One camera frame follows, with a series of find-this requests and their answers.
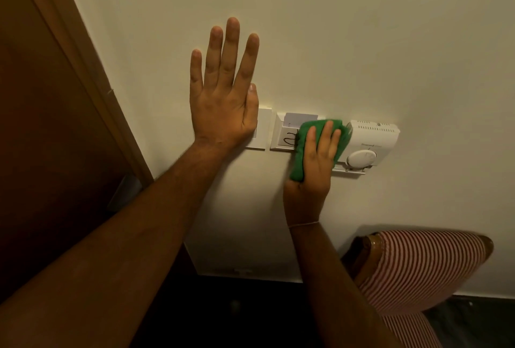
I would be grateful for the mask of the person's left hand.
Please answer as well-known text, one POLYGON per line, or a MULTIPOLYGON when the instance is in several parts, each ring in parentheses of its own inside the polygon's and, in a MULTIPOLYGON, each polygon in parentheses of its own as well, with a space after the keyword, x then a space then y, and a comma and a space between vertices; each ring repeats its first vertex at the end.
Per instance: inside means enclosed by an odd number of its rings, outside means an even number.
POLYGON ((247 91, 252 82, 258 58, 260 39, 249 35, 235 72, 232 86, 218 86, 220 60, 226 28, 212 27, 203 70, 203 90, 190 96, 190 111, 195 143, 226 153, 248 143, 242 119, 247 91))

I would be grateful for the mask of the person's right hand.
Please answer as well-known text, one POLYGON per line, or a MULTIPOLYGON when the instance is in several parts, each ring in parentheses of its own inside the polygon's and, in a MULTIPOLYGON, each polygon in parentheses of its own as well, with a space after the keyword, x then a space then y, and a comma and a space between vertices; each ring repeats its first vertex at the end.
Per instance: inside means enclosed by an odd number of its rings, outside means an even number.
POLYGON ((319 221, 331 188, 332 169, 304 169, 304 155, 302 164, 302 182, 287 180, 283 190, 287 226, 319 221))

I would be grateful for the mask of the person's left forearm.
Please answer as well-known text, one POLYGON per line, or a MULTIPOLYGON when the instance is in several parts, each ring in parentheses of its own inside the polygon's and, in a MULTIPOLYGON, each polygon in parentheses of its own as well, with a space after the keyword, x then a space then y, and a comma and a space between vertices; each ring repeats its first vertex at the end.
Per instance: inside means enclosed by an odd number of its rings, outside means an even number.
POLYGON ((127 348, 241 141, 194 143, 158 180, 0 305, 0 348, 127 348))

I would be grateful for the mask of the person's right forearm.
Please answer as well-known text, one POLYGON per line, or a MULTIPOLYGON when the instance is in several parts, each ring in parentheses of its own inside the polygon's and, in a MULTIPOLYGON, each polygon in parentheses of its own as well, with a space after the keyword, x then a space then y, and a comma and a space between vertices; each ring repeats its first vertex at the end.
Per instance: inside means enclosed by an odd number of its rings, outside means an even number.
POLYGON ((320 223, 289 229, 325 348, 403 348, 347 273, 320 223))

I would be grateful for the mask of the white key card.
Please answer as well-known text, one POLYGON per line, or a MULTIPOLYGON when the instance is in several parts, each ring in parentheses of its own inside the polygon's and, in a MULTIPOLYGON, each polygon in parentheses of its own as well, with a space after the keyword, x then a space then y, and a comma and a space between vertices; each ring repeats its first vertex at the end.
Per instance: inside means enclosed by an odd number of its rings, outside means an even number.
POLYGON ((316 120, 318 120, 318 115, 287 112, 284 116, 283 127, 290 129, 299 129, 302 126, 302 124, 316 120))

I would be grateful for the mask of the white key card holder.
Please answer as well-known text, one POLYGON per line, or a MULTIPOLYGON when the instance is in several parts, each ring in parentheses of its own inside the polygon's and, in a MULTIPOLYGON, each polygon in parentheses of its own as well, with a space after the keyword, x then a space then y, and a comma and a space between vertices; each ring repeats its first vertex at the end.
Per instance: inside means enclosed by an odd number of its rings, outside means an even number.
MULTIPOLYGON (((295 150, 296 137, 299 129, 283 127, 286 112, 277 112, 273 122, 273 134, 269 149, 271 151, 291 152, 295 150)), ((318 115, 318 120, 325 120, 325 116, 318 115)))

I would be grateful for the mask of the striped upholstered wooden chair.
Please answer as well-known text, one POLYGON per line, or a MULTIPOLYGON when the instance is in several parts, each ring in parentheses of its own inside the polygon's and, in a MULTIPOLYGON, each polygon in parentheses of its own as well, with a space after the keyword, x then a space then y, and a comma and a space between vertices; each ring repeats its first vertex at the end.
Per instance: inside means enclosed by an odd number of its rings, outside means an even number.
POLYGON ((493 241, 455 230, 383 230, 355 237, 341 261, 405 348, 442 348, 423 314, 451 297, 492 255, 493 241))

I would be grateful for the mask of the brown wooden door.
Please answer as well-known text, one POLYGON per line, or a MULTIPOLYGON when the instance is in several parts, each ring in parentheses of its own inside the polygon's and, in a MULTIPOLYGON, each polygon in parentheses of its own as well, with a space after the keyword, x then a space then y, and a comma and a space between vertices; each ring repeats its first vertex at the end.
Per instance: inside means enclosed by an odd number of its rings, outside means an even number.
POLYGON ((0 303, 99 226, 131 168, 33 0, 0 0, 0 303))

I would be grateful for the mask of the white wall switch plate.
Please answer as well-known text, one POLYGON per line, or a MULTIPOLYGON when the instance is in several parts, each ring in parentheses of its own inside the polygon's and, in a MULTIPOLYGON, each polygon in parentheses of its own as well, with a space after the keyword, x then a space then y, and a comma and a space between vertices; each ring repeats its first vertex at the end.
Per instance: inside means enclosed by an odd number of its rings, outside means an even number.
POLYGON ((272 108, 260 107, 258 110, 257 125, 252 139, 245 146, 246 149, 266 150, 270 123, 273 118, 272 108))

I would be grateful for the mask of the white wall thermostat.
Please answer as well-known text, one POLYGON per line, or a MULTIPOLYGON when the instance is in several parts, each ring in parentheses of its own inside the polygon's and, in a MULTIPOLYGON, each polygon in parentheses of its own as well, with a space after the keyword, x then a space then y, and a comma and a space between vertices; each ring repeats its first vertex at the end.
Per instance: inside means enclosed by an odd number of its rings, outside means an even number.
POLYGON ((333 173, 365 175, 393 150, 400 135, 395 124, 351 120, 350 139, 337 157, 333 173))

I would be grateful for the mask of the wooden door frame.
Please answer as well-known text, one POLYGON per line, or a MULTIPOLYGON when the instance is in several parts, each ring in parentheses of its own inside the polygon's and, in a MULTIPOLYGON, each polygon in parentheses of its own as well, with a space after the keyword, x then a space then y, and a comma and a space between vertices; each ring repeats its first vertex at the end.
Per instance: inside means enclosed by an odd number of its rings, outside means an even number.
POLYGON ((124 116, 75 0, 32 0, 143 187, 153 176, 124 116))

